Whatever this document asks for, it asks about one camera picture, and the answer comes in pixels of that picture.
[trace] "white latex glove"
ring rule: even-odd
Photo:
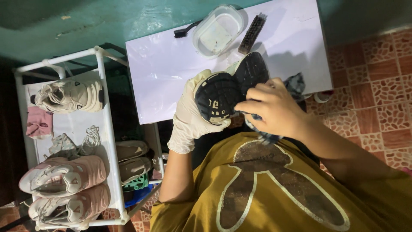
[[[230,119],[222,121],[221,125],[205,121],[194,102],[195,87],[210,75],[211,71],[205,69],[186,82],[183,94],[176,106],[176,113],[173,116],[173,132],[167,143],[170,150],[187,154],[194,149],[194,139],[207,133],[222,131],[230,125]]]

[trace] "green basket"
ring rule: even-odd
[[[123,186],[123,192],[130,192],[134,190],[139,190],[149,185],[147,173],[139,176],[138,178],[130,181],[127,185]]]

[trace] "white plastic container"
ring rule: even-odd
[[[243,18],[231,5],[220,5],[195,28],[193,45],[207,59],[217,58],[242,32]]]

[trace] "teal wall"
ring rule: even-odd
[[[33,63],[103,43],[125,47],[125,41],[202,19],[219,4],[262,2],[0,0],[0,57]],[[318,6],[329,45],[412,22],[412,0],[318,0]]]

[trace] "scrub brush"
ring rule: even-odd
[[[199,25],[199,23],[201,23],[202,21],[203,21],[203,19],[200,20],[200,21],[197,21],[197,22],[195,22],[195,23],[190,24],[190,25],[189,25],[187,28],[185,28],[185,29],[179,29],[179,30],[173,31],[173,33],[175,34],[175,38],[178,39],[178,38],[186,37],[186,36],[187,36],[187,32],[188,32],[190,29],[192,29],[193,27]]]
[[[253,19],[252,24],[250,25],[248,31],[246,32],[245,37],[242,40],[242,43],[239,46],[238,52],[246,55],[252,49],[253,44],[256,41],[260,31],[262,30],[263,25],[265,24],[266,17],[263,14],[256,15]]]

